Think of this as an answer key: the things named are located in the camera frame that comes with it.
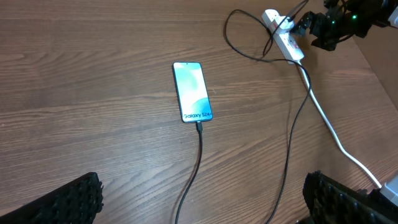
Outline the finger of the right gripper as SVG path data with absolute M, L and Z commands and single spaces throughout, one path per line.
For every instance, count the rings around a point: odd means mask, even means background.
M 305 36 L 307 29 L 312 32 L 312 29 L 315 25 L 315 19 L 316 15 L 314 12 L 306 12 L 296 23 L 296 25 L 293 26 L 293 28 L 290 30 L 290 33 L 296 36 Z

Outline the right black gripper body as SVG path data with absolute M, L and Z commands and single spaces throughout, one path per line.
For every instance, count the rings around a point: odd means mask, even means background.
M 346 9 L 344 6 L 330 6 L 325 14 L 313 13 L 310 34 L 316 37 L 311 45 L 326 51 L 334 51 L 336 45 L 354 36 L 353 31 L 344 22 Z

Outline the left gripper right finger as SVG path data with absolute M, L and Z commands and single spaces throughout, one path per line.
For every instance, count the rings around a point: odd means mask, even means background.
M 302 193 L 310 213 L 302 224 L 397 224 L 397 205 L 379 189 L 354 191 L 318 170 Z

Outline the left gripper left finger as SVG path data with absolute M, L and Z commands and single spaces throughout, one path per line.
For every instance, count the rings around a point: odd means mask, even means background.
M 103 209 L 103 183 L 89 172 L 1 216 L 1 224 L 93 223 Z

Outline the Samsung Galaxy smartphone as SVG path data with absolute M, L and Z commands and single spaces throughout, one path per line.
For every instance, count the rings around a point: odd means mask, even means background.
M 213 112 L 201 64 L 174 62 L 172 69 L 182 121 L 193 123 L 212 120 Z

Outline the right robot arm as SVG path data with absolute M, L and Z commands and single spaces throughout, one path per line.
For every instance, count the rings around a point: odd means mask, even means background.
M 324 0 L 326 13 L 306 12 L 290 30 L 316 37 L 311 45 L 334 51 L 352 36 L 365 38 L 372 26 L 397 28 L 397 0 Z

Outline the white USB charger plug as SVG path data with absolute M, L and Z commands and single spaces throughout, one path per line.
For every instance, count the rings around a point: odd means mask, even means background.
M 289 16 L 277 16 L 273 21 L 271 27 L 272 32 L 281 35 L 289 32 L 294 27 L 294 21 Z

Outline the white power strip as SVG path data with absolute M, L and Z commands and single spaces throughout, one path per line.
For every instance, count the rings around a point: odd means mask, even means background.
M 272 21 L 280 14 L 274 9 L 267 9 L 262 14 L 262 20 L 266 27 L 272 32 L 274 29 L 271 27 Z M 297 42 L 290 34 L 290 31 L 281 35 L 273 34 L 274 41 L 280 48 L 285 59 L 289 60 L 289 64 L 299 62 L 304 58 L 304 54 L 298 46 Z

